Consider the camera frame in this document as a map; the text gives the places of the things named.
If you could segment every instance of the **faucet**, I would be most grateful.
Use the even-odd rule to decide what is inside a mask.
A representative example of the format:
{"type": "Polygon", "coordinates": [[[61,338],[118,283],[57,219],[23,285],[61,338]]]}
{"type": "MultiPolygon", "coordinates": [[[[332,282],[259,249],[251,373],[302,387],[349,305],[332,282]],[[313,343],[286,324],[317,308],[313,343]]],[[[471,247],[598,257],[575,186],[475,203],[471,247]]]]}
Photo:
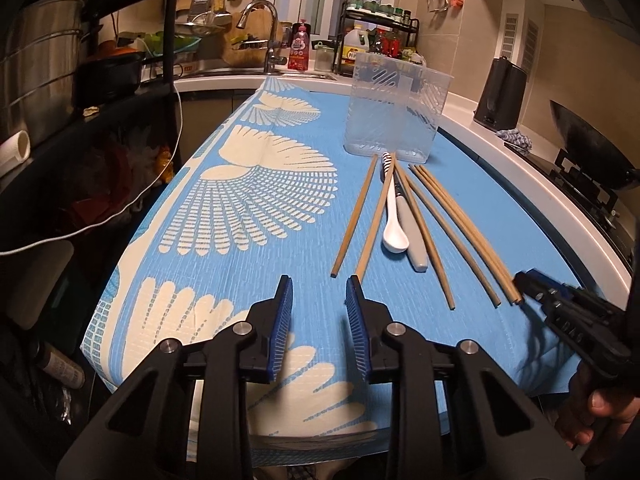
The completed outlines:
{"type": "Polygon", "coordinates": [[[237,28],[246,27],[246,19],[249,17],[249,12],[254,9],[265,8],[271,13],[271,33],[269,34],[269,42],[267,43],[267,53],[264,56],[264,73],[273,74],[273,66],[275,64],[283,65],[287,62],[285,57],[274,56],[274,46],[276,41],[276,31],[278,30],[278,11],[275,6],[269,0],[253,0],[242,11],[242,16],[238,20],[237,28]]]}

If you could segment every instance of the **kitchen sink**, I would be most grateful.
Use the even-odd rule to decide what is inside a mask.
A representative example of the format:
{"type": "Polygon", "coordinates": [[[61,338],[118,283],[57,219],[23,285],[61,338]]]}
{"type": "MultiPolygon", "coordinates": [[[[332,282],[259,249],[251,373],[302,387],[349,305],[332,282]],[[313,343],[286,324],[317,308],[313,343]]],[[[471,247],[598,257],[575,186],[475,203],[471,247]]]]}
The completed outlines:
{"type": "MultiPolygon", "coordinates": [[[[189,75],[183,76],[182,79],[194,78],[194,77],[211,77],[217,75],[251,75],[260,76],[264,75],[264,70],[261,68],[228,68],[220,67],[220,62],[217,60],[201,60],[195,64],[193,69],[189,72],[189,75]]],[[[336,78],[328,73],[318,72],[297,72],[295,70],[276,69],[274,73],[278,77],[290,77],[295,79],[324,79],[328,81],[336,81],[336,78]]]]}

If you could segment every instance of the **cloth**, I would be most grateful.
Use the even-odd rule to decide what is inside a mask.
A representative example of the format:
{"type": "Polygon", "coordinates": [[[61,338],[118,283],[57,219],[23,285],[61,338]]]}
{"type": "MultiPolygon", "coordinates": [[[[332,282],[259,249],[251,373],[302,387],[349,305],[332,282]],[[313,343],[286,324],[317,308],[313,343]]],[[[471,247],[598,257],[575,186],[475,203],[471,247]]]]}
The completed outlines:
{"type": "MultiPolygon", "coordinates": [[[[330,277],[370,162],[342,147],[348,106],[346,96],[267,78],[154,204],[118,262],[82,343],[113,389],[162,339],[189,344],[211,338],[244,319],[253,303],[272,298],[281,274],[288,274],[294,299],[282,370],[274,384],[248,385],[255,466],[353,458],[388,446],[391,387],[363,383],[344,306],[346,279],[356,267],[382,190],[377,178],[340,274],[330,277]]],[[[409,116],[405,127],[425,126],[409,116]]],[[[577,284],[529,215],[443,136],[435,137],[427,167],[512,274],[535,267],[577,284]]],[[[544,327],[539,306],[503,301],[494,308],[445,232],[425,208],[422,214],[456,310],[447,307],[433,268],[416,273],[404,254],[383,251],[383,226],[362,284],[365,295],[387,304],[395,320],[428,339],[451,345],[466,338],[478,341],[530,394],[565,391],[576,362],[544,327]]],[[[198,384],[191,413],[192,460],[201,394],[198,384]]],[[[446,431],[441,388],[438,398],[446,431]]]]}
{"type": "Polygon", "coordinates": [[[519,148],[524,154],[528,154],[531,151],[531,139],[517,128],[513,130],[500,130],[495,133],[504,142],[513,144],[516,148],[519,148]]]}

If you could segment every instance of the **screw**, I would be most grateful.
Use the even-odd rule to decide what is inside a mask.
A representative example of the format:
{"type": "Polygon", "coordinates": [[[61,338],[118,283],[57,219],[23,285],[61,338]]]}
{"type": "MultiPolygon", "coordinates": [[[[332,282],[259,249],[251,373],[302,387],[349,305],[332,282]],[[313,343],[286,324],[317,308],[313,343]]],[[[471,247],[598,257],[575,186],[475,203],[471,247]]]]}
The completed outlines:
{"type": "Polygon", "coordinates": [[[178,349],[179,346],[180,341],[170,337],[169,339],[165,339],[164,341],[160,342],[160,351],[164,352],[165,354],[172,354],[178,349]]]}
{"type": "Polygon", "coordinates": [[[473,355],[478,353],[480,347],[475,341],[471,341],[471,339],[465,339],[462,343],[460,343],[460,349],[465,354],[473,355]]]}
{"type": "Polygon", "coordinates": [[[234,332],[238,335],[247,335],[254,327],[246,321],[239,321],[234,325],[234,332]]]}
{"type": "Polygon", "coordinates": [[[389,323],[386,326],[386,331],[391,335],[402,335],[406,332],[406,327],[402,323],[389,323]]]}

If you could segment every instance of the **gas stove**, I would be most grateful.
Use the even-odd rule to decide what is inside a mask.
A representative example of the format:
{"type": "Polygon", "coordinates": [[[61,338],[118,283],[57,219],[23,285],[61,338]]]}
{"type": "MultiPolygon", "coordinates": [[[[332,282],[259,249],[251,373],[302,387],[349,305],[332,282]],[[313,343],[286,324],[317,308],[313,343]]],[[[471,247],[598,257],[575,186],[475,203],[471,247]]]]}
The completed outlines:
{"type": "Polygon", "coordinates": [[[569,197],[598,228],[629,272],[632,272],[634,242],[616,219],[618,214],[615,206],[618,196],[615,192],[601,186],[582,172],[565,150],[560,150],[555,162],[549,162],[530,153],[526,155],[506,142],[504,145],[544,174],[569,197]]]}

